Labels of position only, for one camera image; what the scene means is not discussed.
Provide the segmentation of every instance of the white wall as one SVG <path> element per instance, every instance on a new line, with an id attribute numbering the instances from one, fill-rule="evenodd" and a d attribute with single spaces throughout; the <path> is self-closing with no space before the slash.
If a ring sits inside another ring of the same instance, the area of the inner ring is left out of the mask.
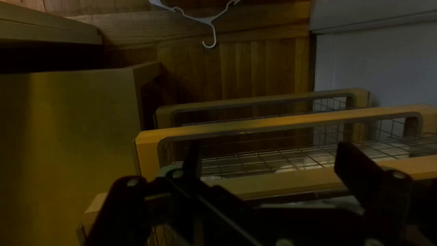
<path id="1" fill-rule="evenodd" d="M 315 90 L 366 87 L 375 105 L 437 105 L 437 22 L 321 34 Z"/>

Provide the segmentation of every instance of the metal hook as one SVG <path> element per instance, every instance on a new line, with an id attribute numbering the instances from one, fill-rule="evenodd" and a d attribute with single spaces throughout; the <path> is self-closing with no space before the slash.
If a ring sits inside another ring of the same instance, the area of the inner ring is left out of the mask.
<path id="1" fill-rule="evenodd" d="M 211 49 L 217 45 L 217 31 L 215 31 L 215 26 L 213 24 L 213 20 L 215 20 L 217 18 L 220 18 L 221 15 L 224 15 L 228 9 L 229 9 L 229 5 L 233 4 L 236 5 L 237 3 L 240 3 L 240 0 L 229 0 L 225 5 L 225 8 L 218 12 L 217 15 L 213 15 L 213 16 L 206 16 L 206 18 L 195 18 L 195 16 L 191 16 L 191 15 L 187 15 L 185 11 L 180 7 L 168 7 L 165 4 L 162 4 L 161 0 L 149 0 L 150 4 L 153 5 L 158 5 L 164 9 L 168 9 L 170 12 L 176 12 L 179 11 L 184 18 L 188 18 L 191 20 L 195 20 L 195 22 L 199 22 L 199 23 L 203 23 L 203 24 L 207 24 L 211 27 L 213 30 L 213 44 L 207 45 L 205 41 L 202 41 L 202 45 L 207 49 Z"/>

